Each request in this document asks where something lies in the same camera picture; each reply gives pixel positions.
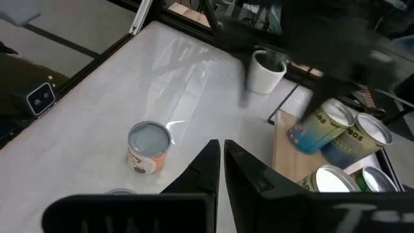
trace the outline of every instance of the silver can rim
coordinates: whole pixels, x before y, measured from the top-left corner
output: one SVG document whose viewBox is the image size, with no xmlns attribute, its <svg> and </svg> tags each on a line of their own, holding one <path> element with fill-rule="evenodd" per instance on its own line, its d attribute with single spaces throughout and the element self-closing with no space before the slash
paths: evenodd
<svg viewBox="0 0 414 233">
<path fill-rule="evenodd" d="M 131 134 L 134 132 L 135 129 L 137 129 L 139 127 L 142 127 L 142 126 L 145 126 L 145 125 L 148 125 L 148 124 L 155 125 L 155 126 L 161 128 L 161 129 L 163 129 L 165 131 L 166 135 L 168 136 L 168 146 L 166 148 L 164 148 L 163 150 L 161 150 L 161 153 L 156 154 L 156 155 L 149 155 L 149 154 L 142 153 L 141 151 L 135 150 L 134 147 L 132 146 Z M 135 124 L 129 130 L 129 133 L 128 133 L 128 149 L 135 156 L 143 156 L 143 157 L 148 157 L 148 158 L 159 157 L 163 153 L 167 152 L 170 146 L 171 146 L 171 133 L 169 132 L 169 130 L 164 125 L 162 125 L 158 122 L 155 122 L 155 121 L 152 121 L 152 120 L 145 120 L 143 122 L 139 122 L 139 123 Z"/>
<path fill-rule="evenodd" d="M 386 138 L 386 143 L 380 142 L 377 139 L 375 139 L 374 137 L 372 137 L 362 126 L 361 123 L 359 123 L 359 118 L 360 117 L 366 117 L 369 118 L 370 120 L 372 120 L 375 125 L 377 126 L 377 128 L 381 131 L 381 133 L 385 136 Z M 359 126 L 359 128 L 367 135 L 369 135 L 369 137 L 371 137 L 376 143 L 385 146 L 385 145 L 390 145 L 393 143 L 393 136 L 390 132 L 390 130 L 387 128 L 387 126 L 385 126 L 379 119 L 375 118 L 374 116 L 371 116 L 370 114 L 367 113 L 359 113 L 356 116 L 356 122 Z"/>
<path fill-rule="evenodd" d="M 342 114 L 344 114 L 345 115 L 345 117 L 347 118 L 347 120 L 348 120 L 348 125 L 343 125 L 343 124 L 341 124 L 341 123 L 339 123 L 339 122 L 337 122 L 335 119 L 333 119 L 331 116 L 329 116 L 329 114 L 324 110 L 324 108 L 323 108 L 323 105 L 325 105 L 325 104 L 330 104 L 330 105 L 332 105 L 333 107 L 337 107 L 338 109 L 339 109 L 339 111 L 342 113 Z M 343 104 L 341 101 L 339 101 L 339 100 L 337 100 L 337 99 L 334 99 L 334 98 L 332 98 L 332 99 L 329 99 L 328 101 L 326 101 L 325 103 L 323 103 L 323 105 L 322 105 L 322 109 L 323 109 L 323 112 L 324 113 L 326 113 L 326 115 L 329 117 L 329 120 L 332 120 L 333 122 L 335 122 L 336 124 L 338 124 L 338 125 L 340 125 L 340 126 L 342 126 L 342 127 L 344 127 L 344 128 L 348 128 L 348 127 L 351 127 L 351 126 L 353 126 L 354 124 L 355 124 L 355 118 L 354 118 L 354 116 L 352 115 L 352 112 L 345 106 L 345 104 Z"/>
<path fill-rule="evenodd" d="M 136 192 L 130 190 L 128 188 L 113 188 L 106 192 L 105 194 L 112 194 L 112 195 L 134 195 Z"/>
<path fill-rule="evenodd" d="M 372 170 L 372 171 L 376 172 L 376 174 L 375 174 L 375 175 L 379 175 L 381 178 L 383 178 L 382 180 L 383 180 L 384 182 L 387 182 L 387 184 L 389 184 L 389 185 L 390 185 L 390 188 L 394 189 L 394 191 L 396 191 L 396 192 L 398 191 L 397 187 L 395 186 L 395 184 L 394 184 L 394 182 L 391 180 L 391 178 L 389 178 L 389 177 L 388 177 L 388 175 L 387 175 L 387 174 L 385 174 L 385 173 L 384 173 L 381 169 L 375 168 L 375 167 L 373 167 L 373 166 L 365 166 L 365 167 L 363 167 L 363 168 L 362 168 L 362 177 L 364 178 L 365 183 L 368 185 L 368 188 L 369 188 L 371 191 L 375 192 L 375 191 L 373 190 L 373 188 L 372 188 L 372 184 L 371 184 L 371 183 L 369 183 L 369 182 L 367 182 L 367 179 L 365 178 L 365 173 L 364 173 L 364 172 L 370 173 L 370 172 L 369 172 L 370 170 Z"/>
<path fill-rule="evenodd" d="M 339 180 L 341 180 L 343 184 L 346 185 L 346 187 L 349 189 L 349 192 L 361 192 L 361 188 L 348 174 L 346 174 L 342 169 L 336 166 L 333 166 L 333 165 L 329 165 L 329 164 L 320 166 L 315 171 L 315 183 L 316 183 L 316 187 L 318 188 L 318 190 L 319 190 L 319 186 L 318 186 L 318 181 L 316 180 L 316 173 L 320 169 L 326 169 L 328 172 L 331 172 L 333 175 L 337 176 L 337 178 L 339 178 Z"/>
</svg>

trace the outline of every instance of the green can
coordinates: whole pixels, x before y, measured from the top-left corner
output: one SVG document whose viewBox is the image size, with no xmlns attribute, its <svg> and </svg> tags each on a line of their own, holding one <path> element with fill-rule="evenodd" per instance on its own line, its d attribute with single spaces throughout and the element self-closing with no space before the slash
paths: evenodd
<svg viewBox="0 0 414 233">
<path fill-rule="evenodd" d="M 393 181 L 381 170 L 371 166 L 363 167 L 350 174 L 363 192 L 397 192 Z"/>
</svg>

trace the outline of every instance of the black frame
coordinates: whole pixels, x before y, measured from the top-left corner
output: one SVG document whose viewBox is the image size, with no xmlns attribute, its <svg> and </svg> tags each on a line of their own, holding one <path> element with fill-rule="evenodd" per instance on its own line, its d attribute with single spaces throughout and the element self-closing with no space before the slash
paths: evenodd
<svg viewBox="0 0 414 233">
<path fill-rule="evenodd" d="M 117 0 L 111 0 L 112 3 L 118 4 Z M 120 3 L 121 7 L 124 7 L 130 11 L 137 10 L 136 6 L 126 6 L 125 2 Z M 213 19 L 214 16 L 211 15 L 211 12 L 206 13 L 206 17 L 210 23 L 211 19 Z M 172 12 L 166 8 L 163 8 L 163 2 L 161 0 L 154 0 L 153 4 L 151 5 L 151 9 L 148 12 L 147 18 L 144 21 L 144 26 L 148 25 L 152 21 L 159 21 L 160 23 L 163 23 L 171 28 L 174 28 L 175 30 L 178 30 L 180 32 L 183 32 L 191 37 L 194 37 L 195 39 L 199 39 L 211 46 L 214 46 L 218 49 L 221 49 L 225 52 L 228 52 L 226 47 L 219 43 L 219 40 L 215 37 L 213 31 L 205 27 L 204 25 L 201 25 L 199 23 L 196 23 L 180 14 L 177 14 L 175 12 Z M 124 37 L 119 39 L 114 45 L 110 46 L 105 52 L 103 52 L 99 57 L 94 59 L 90 64 L 88 64 L 86 67 L 84 67 L 81 71 L 76 73 L 69 81 L 66 83 L 63 87 L 61 87 L 58 90 L 58 97 L 62 97 L 65 94 L 67 94 L 71 89 L 73 89 L 76 85 L 78 85 L 82 80 L 84 80 L 88 75 L 90 75 L 95 69 L 97 69 L 105 60 L 107 60 L 110 56 L 112 56 L 120 47 L 125 45 L 133 36 L 131 34 L 126 34 Z M 296 79 L 298 81 L 301 78 L 301 75 L 295 74 L 295 75 L 287 75 L 288 77 L 293 77 L 293 79 Z M 306 78 L 303 79 L 300 82 L 300 85 L 304 85 L 305 87 L 313 86 L 313 83 Z M 30 125 L 27 124 L 23 128 L 17 128 L 11 132 L 11 136 L 7 138 L 7 141 L 12 140 L 18 133 L 20 133 L 24 128 L 28 127 Z M 382 169 L 395 183 L 398 190 L 404 191 L 404 188 L 402 184 L 397 179 L 397 176 L 394 172 L 394 169 L 390 163 L 390 160 L 387 156 L 387 153 L 384 149 L 376 152 L 376 158 L 378 160 L 378 163 Z"/>
<path fill-rule="evenodd" d="M 61 44 L 63 46 L 66 46 L 66 47 L 68 47 L 70 49 L 73 49 L 73 50 L 75 50 L 77 52 L 80 52 L 80 53 L 82 53 L 82 54 L 84 54 L 86 56 L 90 56 L 91 58 L 97 58 L 97 57 L 99 57 L 99 53 L 97 53 L 95 51 L 92 51 L 92 50 L 90 50 L 88 48 L 85 48 L 85 47 L 83 47 L 81 45 L 78 45 L 76 43 L 73 43 L 73 42 L 71 42 L 71 41 L 69 41 L 69 40 L 67 40 L 65 38 L 62 38 L 60 36 L 57 36 L 57 35 L 55 35 L 53 33 L 48 32 L 46 30 L 43 30 L 42 28 L 38 28 L 38 27 L 36 27 L 34 25 L 31 25 L 30 23 L 27 23 L 26 25 L 23 25 L 22 27 L 25 28 L 25 29 L 27 29 L 27 30 L 29 30 L 29 31 L 31 31 L 31 32 L 36 33 L 39 36 L 43 36 L 44 38 L 50 39 L 50 40 L 52 40 L 52 41 L 54 41 L 56 43 L 59 43 L 59 44 Z"/>
</svg>

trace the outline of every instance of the floor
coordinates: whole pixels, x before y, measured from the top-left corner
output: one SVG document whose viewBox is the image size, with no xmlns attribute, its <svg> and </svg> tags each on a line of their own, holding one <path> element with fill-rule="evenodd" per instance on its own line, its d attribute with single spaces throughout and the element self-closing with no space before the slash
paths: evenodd
<svg viewBox="0 0 414 233">
<path fill-rule="evenodd" d="M 135 15 L 105 0 L 39 1 L 41 16 L 31 22 L 33 25 L 98 53 L 127 33 Z M 198 5 L 197 0 L 183 2 L 190 3 Z M 20 55 L 69 77 L 92 61 L 86 55 L 4 21 L 0 21 L 0 31 L 0 41 Z M 414 114 L 404 118 L 414 132 Z M 414 151 L 414 142 L 397 134 L 393 136 L 394 143 L 387 147 L 389 158 L 402 183 L 414 187 L 414 157 L 408 153 Z"/>
</svg>

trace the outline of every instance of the can lid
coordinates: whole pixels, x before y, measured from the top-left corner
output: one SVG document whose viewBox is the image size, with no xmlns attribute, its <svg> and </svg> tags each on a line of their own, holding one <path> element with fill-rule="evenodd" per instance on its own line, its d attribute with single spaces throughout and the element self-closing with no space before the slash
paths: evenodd
<svg viewBox="0 0 414 233">
<path fill-rule="evenodd" d="M 145 121 L 136 124 L 129 131 L 128 146 L 139 155 L 156 157 L 168 150 L 171 135 L 162 124 Z"/>
<path fill-rule="evenodd" d="M 356 182 L 343 170 L 324 165 L 316 171 L 316 185 L 319 192 L 360 192 Z"/>
<path fill-rule="evenodd" d="M 352 113 L 338 100 L 329 99 L 322 104 L 322 109 L 330 119 L 342 126 L 352 126 L 354 124 Z"/>
<path fill-rule="evenodd" d="M 385 145 L 393 142 L 391 132 L 377 118 L 367 113 L 359 113 L 356 118 L 361 128 L 377 142 Z"/>
<path fill-rule="evenodd" d="M 369 189 L 373 192 L 397 192 L 393 181 L 381 170 L 366 166 L 362 169 L 362 176 Z"/>
</svg>

